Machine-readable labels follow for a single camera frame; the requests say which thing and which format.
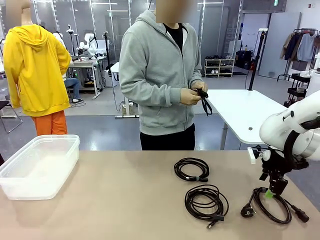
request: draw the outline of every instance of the man's right hand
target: man's right hand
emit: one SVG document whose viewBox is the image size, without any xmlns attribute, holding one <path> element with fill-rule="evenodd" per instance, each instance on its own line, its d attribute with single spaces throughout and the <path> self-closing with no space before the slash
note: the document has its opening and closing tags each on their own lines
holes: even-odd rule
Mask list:
<svg viewBox="0 0 320 240">
<path fill-rule="evenodd" d="M 181 89 L 180 103 L 187 106 L 197 105 L 201 100 L 201 97 L 198 96 L 196 91 L 193 91 L 188 88 Z"/>
</svg>

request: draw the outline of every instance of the gray hoodie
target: gray hoodie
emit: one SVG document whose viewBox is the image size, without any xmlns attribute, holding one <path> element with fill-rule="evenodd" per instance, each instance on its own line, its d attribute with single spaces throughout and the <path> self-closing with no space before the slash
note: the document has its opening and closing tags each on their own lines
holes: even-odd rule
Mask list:
<svg viewBox="0 0 320 240">
<path fill-rule="evenodd" d="M 181 89 L 201 81 L 201 57 L 195 29 L 183 23 L 181 50 L 153 12 L 146 10 L 126 31 L 120 53 L 122 93 L 138 104 L 140 131 L 167 135 L 189 128 L 192 106 L 180 104 Z"/>
</svg>

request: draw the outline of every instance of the shoe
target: shoe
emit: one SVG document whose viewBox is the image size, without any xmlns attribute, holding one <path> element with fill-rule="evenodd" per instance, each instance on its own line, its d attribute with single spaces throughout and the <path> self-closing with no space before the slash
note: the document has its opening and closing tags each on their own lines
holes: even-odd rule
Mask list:
<svg viewBox="0 0 320 240">
<path fill-rule="evenodd" d="M 73 104 L 78 104 L 78 103 L 81 103 L 81 102 L 83 102 L 82 99 L 72 99 L 72 103 Z"/>
</svg>

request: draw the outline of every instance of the floor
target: floor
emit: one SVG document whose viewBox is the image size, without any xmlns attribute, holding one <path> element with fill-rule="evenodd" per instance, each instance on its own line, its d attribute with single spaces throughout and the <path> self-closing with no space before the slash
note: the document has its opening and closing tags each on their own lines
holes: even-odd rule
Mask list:
<svg viewBox="0 0 320 240">
<path fill-rule="evenodd" d="M 206 78 L 204 79 L 209 89 L 244 89 L 246 76 L 239 75 L 232 78 Z M 287 99 L 287 89 L 291 83 L 277 82 L 275 79 L 259 77 L 255 78 L 253 89 L 265 94 L 269 98 L 283 104 Z M 117 106 L 123 100 L 119 87 L 115 89 Z M 80 137 L 80 150 L 106 151 L 106 150 L 140 150 L 139 120 L 115 119 L 119 112 L 115 109 L 112 89 L 105 89 L 96 100 L 91 100 L 92 95 L 84 95 L 86 106 L 69 108 L 66 110 L 68 131 Z M 196 150 L 219 150 L 224 125 L 219 115 L 207 117 L 203 113 L 202 106 L 196 106 L 194 121 L 196 124 Z M 0 151 L 7 160 L 18 149 L 36 136 L 32 120 L 23 116 L 23 125 L 10 134 L 6 134 L 0 125 Z M 14 124 L 14 120 L 6 119 L 8 126 Z M 246 150 L 247 145 L 242 144 L 237 137 L 228 131 L 226 138 L 226 150 Z M 310 199 L 320 211 L 320 161 L 311 162 L 310 167 L 289 174 L 289 177 Z"/>
</svg>

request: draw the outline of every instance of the white wall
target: white wall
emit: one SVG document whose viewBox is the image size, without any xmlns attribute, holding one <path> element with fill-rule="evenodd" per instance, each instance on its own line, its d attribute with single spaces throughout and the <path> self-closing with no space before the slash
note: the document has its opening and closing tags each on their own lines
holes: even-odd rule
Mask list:
<svg viewBox="0 0 320 240">
<path fill-rule="evenodd" d="M 308 8 L 309 4 L 314 4 L 314 8 Z M 318 29 L 320 30 L 320 0 L 287 0 L 286 12 L 301 12 L 300 28 Z M 290 69 L 288 74 L 299 73 L 299 71 Z"/>
<path fill-rule="evenodd" d="M 259 29 L 267 28 L 269 21 L 268 13 L 246 13 L 243 16 L 243 30 L 242 30 L 242 45 L 243 50 L 245 46 L 248 45 L 248 51 L 254 50 L 254 56 L 256 56 L 258 51 L 258 46 L 255 48 L 257 41 L 257 34 Z"/>
</svg>

